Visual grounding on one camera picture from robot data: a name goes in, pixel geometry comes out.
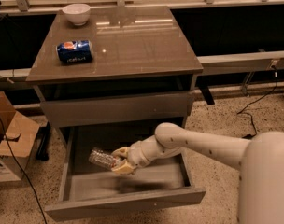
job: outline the cabinet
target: cabinet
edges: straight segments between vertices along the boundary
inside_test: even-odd
[[[93,60],[61,63],[56,46],[83,39]],[[59,12],[26,80],[67,149],[59,202],[47,212],[66,220],[201,202],[205,191],[193,185],[182,155],[126,177],[88,157],[95,146],[147,138],[163,121],[184,126],[202,69],[167,7],[92,9],[81,27]]]

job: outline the blue can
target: blue can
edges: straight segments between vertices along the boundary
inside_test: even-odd
[[[85,63],[92,60],[92,44],[89,40],[66,41],[56,47],[59,60],[64,63]]]

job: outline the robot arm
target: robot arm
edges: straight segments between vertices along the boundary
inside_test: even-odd
[[[281,132],[262,133],[249,141],[190,132],[163,123],[152,137],[114,151],[113,155],[122,157],[123,161],[112,171],[132,174],[155,159],[178,154],[181,147],[240,171],[238,223],[284,224],[284,133]]]

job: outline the bowl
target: bowl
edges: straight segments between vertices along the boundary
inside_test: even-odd
[[[66,18],[76,26],[84,25],[90,17],[90,6],[87,4],[70,4],[62,11]]]

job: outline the floor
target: floor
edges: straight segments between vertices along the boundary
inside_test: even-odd
[[[197,94],[186,128],[188,130],[216,133],[234,137],[254,134],[248,116],[236,115],[248,103],[255,101],[265,91],[244,97],[215,95],[215,104],[207,105]],[[254,117],[258,133],[277,130],[284,132],[284,97],[282,92],[271,94],[248,108]],[[43,124],[44,117],[32,117]],[[150,210],[112,217],[96,217],[67,221],[75,224],[129,224],[129,223],[236,223],[238,172],[204,156],[185,150],[189,156],[193,182],[196,187],[205,187],[206,196],[198,205]],[[39,200],[44,207],[56,203],[58,198],[65,149],[56,132],[50,138],[50,159],[37,161],[32,154],[26,172],[33,182]],[[48,215],[49,224],[55,223]],[[43,223],[33,192],[26,179],[18,183],[0,184],[0,224]]]

